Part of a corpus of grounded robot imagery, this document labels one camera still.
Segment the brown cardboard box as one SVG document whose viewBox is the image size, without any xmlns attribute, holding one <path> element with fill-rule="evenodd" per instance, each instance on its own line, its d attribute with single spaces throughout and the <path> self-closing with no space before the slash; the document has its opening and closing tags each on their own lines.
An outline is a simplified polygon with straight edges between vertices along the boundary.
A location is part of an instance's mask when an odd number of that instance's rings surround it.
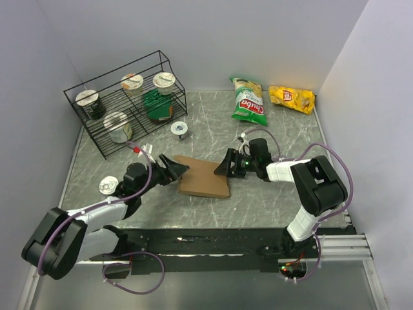
<svg viewBox="0 0 413 310">
<path fill-rule="evenodd" d="M 219 163 L 175 155 L 174 160 L 189 166 L 178 180 L 177 191 L 188 196 L 229 198 L 230 188 L 226 176 L 215 175 Z"/>
</svg>

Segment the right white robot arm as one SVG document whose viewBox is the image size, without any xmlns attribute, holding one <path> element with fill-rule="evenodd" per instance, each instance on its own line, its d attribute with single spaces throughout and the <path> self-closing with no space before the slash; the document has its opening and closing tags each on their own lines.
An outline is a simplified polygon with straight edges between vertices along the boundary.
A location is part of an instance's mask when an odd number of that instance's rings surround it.
<svg viewBox="0 0 413 310">
<path fill-rule="evenodd" d="M 301 206 L 287 226 L 282 250 L 289 257 L 297 257 L 319 223 L 348 200 L 347 188 L 326 156 L 275 161 L 264 138 L 249 141 L 247 149 L 228 149 L 214 174 L 244 178 L 246 173 L 254 172 L 265 182 L 293 183 Z"/>
</svg>

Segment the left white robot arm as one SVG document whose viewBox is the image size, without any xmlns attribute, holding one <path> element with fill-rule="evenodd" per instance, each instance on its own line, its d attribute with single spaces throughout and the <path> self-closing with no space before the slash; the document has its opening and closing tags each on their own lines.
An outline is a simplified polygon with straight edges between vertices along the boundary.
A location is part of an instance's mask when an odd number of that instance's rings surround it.
<svg viewBox="0 0 413 310">
<path fill-rule="evenodd" d="M 54 280 L 66 276 L 77 262 L 100 254 L 122 259 L 128 251 L 127 235 L 112 223 L 131 217 L 150 189 L 178 180 L 189 169 L 164 154 L 158 161 L 130 164 L 115 192 L 103 201 L 69 211 L 50 209 L 23 247 L 22 259 Z"/>
</svg>

